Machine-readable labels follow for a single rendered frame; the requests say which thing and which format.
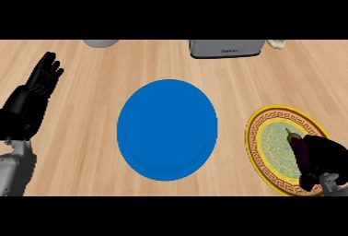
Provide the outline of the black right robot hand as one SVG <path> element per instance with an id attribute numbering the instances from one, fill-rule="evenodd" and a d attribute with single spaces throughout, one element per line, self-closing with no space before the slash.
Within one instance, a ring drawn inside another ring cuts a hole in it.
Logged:
<path id="1" fill-rule="evenodd" d="M 300 139 L 299 185 L 309 192 L 320 183 L 320 176 L 336 173 L 337 185 L 348 183 L 348 149 L 337 142 L 321 136 L 305 135 Z"/>

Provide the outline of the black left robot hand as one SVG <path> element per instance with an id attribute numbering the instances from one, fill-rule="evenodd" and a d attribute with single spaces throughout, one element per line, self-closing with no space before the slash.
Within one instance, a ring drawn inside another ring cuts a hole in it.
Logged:
<path id="1" fill-rule="evenodd" d="M 35 136 L 62 73 L 56 54 L 47 52 L 0 109 L 0 140 L 29 140 Z"/>

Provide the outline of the purple eggplant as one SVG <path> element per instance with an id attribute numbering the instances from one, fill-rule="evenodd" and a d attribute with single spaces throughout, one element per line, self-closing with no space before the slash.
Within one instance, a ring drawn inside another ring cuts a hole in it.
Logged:
<path id="1" fill-rule="evenodd" d="M 311 166 L 306 153 L 306 143 L 300 136 L 287 130 L 287 143 L 295 155 L 297 168 L 302 175 L 311 175 Z"/>

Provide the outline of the yellow patterned plate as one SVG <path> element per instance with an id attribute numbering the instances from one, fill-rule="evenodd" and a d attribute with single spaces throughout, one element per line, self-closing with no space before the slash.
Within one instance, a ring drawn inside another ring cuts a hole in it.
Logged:
<path id="1" fill-rule="evenodd" d="M 300 188 L 295 155 L 287 132 L 299 136 L 328 137 L 314 119 L 286 105 L 268 105 L 256 110 L 244 129 L 244 145 L 259 177 L 281 195 L 321 196 L 321 186 L 308 192 Z"/>

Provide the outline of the blue plate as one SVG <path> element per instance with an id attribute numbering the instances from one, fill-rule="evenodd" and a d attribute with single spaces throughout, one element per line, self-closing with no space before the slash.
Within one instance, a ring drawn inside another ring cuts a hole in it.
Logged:
<path id="1" fill-rule="evenodd" d="M 129 96 L 116 122 L 116 142 L 134 171 L 154 181 L 175 181 L 205 164 L 218 139 L 218 116 L 203 92 L 162 79 Z"/>

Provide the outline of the grey round object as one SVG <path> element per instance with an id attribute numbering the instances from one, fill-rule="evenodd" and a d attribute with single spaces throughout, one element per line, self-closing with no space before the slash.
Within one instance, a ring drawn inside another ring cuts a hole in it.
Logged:
<path id="1" fill-rule="evenodd" d="M 84 43 L 93 48 L 107 48 L 118 43 L 118 40 L 84 40 Z"/>

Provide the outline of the cream white object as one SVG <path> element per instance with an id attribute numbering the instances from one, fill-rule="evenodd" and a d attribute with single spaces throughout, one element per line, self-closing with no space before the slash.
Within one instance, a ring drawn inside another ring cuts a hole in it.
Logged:
<path id="1" fill-rule="evenodd" d="M 267 40 L 267 44 L 272 49 L 283 49 L 286 46 L 284 40 Z"/>

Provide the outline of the grey appliance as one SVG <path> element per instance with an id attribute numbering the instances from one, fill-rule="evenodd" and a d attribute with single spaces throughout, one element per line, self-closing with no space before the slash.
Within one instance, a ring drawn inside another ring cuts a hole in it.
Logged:
<path id="1" fill-rule="evenodd" d="M 261 53 L 264 40 L 190 40 L 188 50 L 193 58 L 234 58 Z"/>

